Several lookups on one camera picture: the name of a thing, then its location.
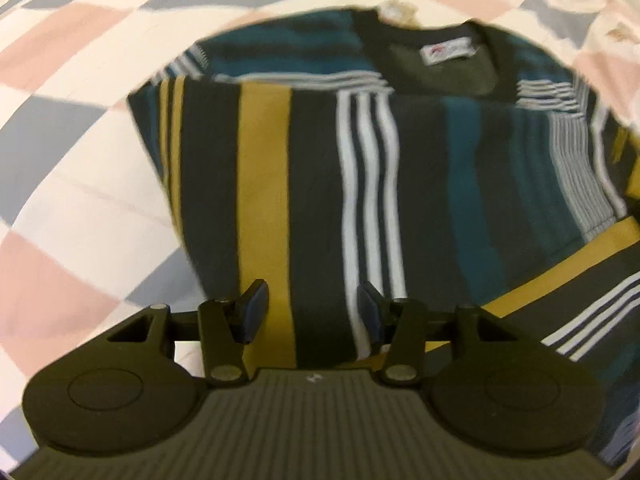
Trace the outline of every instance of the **checkered bedsheet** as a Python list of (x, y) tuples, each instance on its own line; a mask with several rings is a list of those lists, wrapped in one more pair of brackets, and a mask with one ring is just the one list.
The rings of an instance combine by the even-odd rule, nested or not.
[[(35, 449), (19, 404), (37, 370), (142, 306), (203, 299), (127, 93), (198, 38), (384, 1), (0, 0), (0, 469)], [(476, 18), (544, 45), (638, 125), (640, 14), (623, 0), (400, 1), (425, 27)]]

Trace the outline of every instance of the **shirt neckline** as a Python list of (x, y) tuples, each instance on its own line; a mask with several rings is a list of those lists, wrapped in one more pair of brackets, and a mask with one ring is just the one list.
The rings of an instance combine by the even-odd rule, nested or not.
[[(364, 45), (364, 53), (397, 93), (459, 96), (500, 102), (513, 102), (516, 99), (513, 46), (508, 41), (507, 34), (498, 28), (468, 20), (451, 27), (410, 29), (380, 21), (375, 9), (351, 9), (351, 13), (355, 31)], [(425, 44), (441, 43), (462, 36), (470, 36), (475, 42), (486, 45), (497, 73), (496, 85), (481, 97), (431, 89), (402, 70), (389, 51), (391, 43), (420, 48)]]

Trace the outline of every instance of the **screw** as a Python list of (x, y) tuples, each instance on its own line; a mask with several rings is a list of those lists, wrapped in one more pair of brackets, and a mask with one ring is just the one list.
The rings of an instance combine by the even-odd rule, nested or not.
[(418, 370), (409, 365), (391, 365), (385, 370), (385, 375), (392, 381), (405, 383), (413, 381), (418, 376)]
[(217, 381), (230, 383), (242, 377), (242, 370), (234, 365), (220, 365), (211, 370), (211, 377)]

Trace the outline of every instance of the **striped shirt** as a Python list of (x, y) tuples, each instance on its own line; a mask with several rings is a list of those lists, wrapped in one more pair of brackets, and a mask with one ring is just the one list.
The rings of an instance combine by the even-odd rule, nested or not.
[[(447, 59), (459, 38), (470, 53)], [(249, 366), (367, 358), (364, 281), (439, 310), (480, 304), (601, 378), (590, 446), (623, 462), (640, 393), (637, 155), (579, 76), (479, 23), (322, 10), (201, 40), (129, 105), (206, 295), (270, 286)]]

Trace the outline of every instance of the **bed sheet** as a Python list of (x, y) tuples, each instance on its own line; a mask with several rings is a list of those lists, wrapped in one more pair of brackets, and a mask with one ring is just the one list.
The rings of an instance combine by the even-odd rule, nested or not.
[[(203, 293), (124, 102), (193, 41), (388, 0), (0, 0), (0, 469), (36, 445), (26, 381), (151, 303)], [(423, 27), (470, 18), (543, 45), (640, 123), (640, 13), (625, 0), (399, 0)], [(177, 360), (197, 372), (197, 347)]]

